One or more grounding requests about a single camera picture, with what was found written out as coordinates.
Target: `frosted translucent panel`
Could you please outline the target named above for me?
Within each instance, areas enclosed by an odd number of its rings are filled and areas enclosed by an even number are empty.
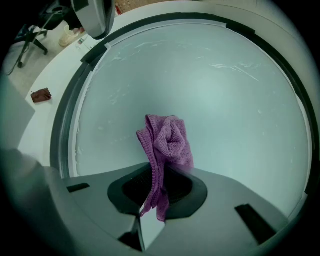
[[[219,26],[166,26],[113,46],[98,69],[79,121],[80,175],[147,162],[136,136],[145,115],[176,115],[196,168],[291,213],[306,182],[306,126],[290,84],[250,41]]]

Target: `purple towel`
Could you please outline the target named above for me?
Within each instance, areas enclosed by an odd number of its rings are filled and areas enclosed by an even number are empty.
[[[140,216],[156,209],[156,217],[164,222],[169,208],[169,199],[164,187],[165,163],[194,167],[194,159],[187,141],[185,122],[178,117],[146,115],[145,128],[136,135],[150,161],[152,187]]]

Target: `towel fold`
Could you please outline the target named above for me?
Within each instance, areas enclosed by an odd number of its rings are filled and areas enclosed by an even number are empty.
[[[174,115],[146,115],[145,126],[136,135],[150,161],[152,187],[140,216],[149,212],[151,207],[157,207],[157,219],[164,222],[169,208],[169,198],[164,187],[165,163],[194,167],[194,160],[183,120]]]

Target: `microfiber cloth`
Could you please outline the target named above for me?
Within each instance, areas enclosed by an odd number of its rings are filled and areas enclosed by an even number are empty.
[[[150,161],[152,187],[140,216],[156,208],[156,217],[164,222],[169,199],[164,187],[165,163],[194,167],[190,144],[187,141],[185,122],[178,117],[146,115],[145,128],[136,135]]]

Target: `small brown object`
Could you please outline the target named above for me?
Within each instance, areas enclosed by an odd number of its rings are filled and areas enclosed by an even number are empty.
[[[51,100],[52,95],[48,88],[38,90],[31,94],[34,103],[45,102]]]

